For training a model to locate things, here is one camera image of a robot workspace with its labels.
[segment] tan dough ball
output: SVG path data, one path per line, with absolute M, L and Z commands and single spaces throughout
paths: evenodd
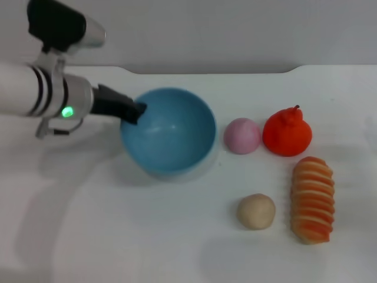
M 275 211 L 271 198 L 257 193 L 241 200 L 237 208 L 237 218 L 248 229 L 262 230 L 271 226 Z

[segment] white surface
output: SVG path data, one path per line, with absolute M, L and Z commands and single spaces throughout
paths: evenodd
M 75 64 L 135 73 L 273 73 L 377 64 L 375 0 L 62 0 L 107 30 Z M 0 1 L 0 59 L 34 61 L 28 0 Z
M 77 67 L 93 84 L 135 97 L 187 88 L 220 130 L 238 117 L 261 125 L 299 104 L 313 129 L 307 152 L 281 158 L 220 148 L 199 179 L 163 182 L 124 153 L 118 122 L 91 117 L 71 137 L 34 138 L 37 121 L 0 119 L 0 282 L 354 283 L 377 278 L 377 67 L 307 66 L 276 75 L 135 75 Z M 305 246 L 289 220 L 291 169 L 324 158 L 335 172 L 331 242 Z M 265 231 L 234 220 L 240 198 L 269 195 Z

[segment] blue bowl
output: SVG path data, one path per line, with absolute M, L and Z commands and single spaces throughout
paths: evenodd
M 161 175 L 185 173 L 210 153 L 217 136 L 216 120 L 195 94 L 160 88 L 136 101 L 146 103 L 147 110 L 137 125 L 122 121 L 121 137 L 144 170 Z

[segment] white table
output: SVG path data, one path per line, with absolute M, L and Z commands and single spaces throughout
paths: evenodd
M 238 117 L 261 125 L 301 106 L 307 152 L 281 158 L 220 148 L 190 182 L 163 182 L 124 153 L 119 123 L 89 117 L 71 137 L 34 138 L 36 120 L 0 118 L 0 282 L 348 283 L 377 281 L 377 67 L 306 66 L 286 74 L 136 75 L 116 67 L 71 73 L 131 97 L 186 88 L 221 131 Z M 305 246 L 287 226 L 291 169 L 324 158 L 335 172 L 331 242 Z M 271 228 L 234 219 L 240 198 L 269 195 Z

